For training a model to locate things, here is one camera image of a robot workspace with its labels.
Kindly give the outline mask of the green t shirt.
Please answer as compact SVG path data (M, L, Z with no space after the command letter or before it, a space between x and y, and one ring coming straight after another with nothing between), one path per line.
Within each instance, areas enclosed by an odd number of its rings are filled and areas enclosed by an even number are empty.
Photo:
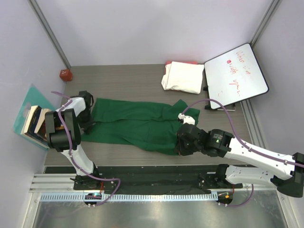
M98 98L92 110L95 125L82 141L134 145L144 151L176 155L176 133L183 111L198 121L200 111L183 100L175 104Z

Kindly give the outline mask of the white dry-erase board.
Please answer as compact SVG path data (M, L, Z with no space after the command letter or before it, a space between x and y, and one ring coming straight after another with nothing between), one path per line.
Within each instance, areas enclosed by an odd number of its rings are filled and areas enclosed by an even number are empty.
M204 63L209 99L223 106L263 95L269 86L249 43Z

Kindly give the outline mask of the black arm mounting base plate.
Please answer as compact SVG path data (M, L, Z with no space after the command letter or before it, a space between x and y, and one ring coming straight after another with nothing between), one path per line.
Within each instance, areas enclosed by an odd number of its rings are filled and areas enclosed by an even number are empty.
M225 180L227 165L101 166L94 171L100 180L77 175L72 166L46 167L46 174L70 174L74 190L104 190L118 187L117 194L176 195L208 193L211 189L240 189L242 184Z

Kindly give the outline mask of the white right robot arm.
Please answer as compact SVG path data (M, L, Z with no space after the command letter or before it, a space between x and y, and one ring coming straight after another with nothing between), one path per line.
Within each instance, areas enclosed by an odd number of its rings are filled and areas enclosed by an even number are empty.
M201 152L209 157L221 157L249 164L238 167L220 164L214 174L201 176L201 188L231 188L234 185L257 184L275 187L280 193L301 198L304 194L304 156L280 154L239 141L220 129L209 132L185 123L177 131L175 151L187 156Z

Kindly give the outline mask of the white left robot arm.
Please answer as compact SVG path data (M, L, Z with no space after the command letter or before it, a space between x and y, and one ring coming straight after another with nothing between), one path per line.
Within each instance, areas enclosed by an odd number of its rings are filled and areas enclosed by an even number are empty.
M48 146L64 155L76 170L76 177L71 180L95 190L101 177L81 146L81 133L88 134L95 124L91 117L93 104L93 96L80 91L77 96L67 97L59 109L46 112L45 126Z

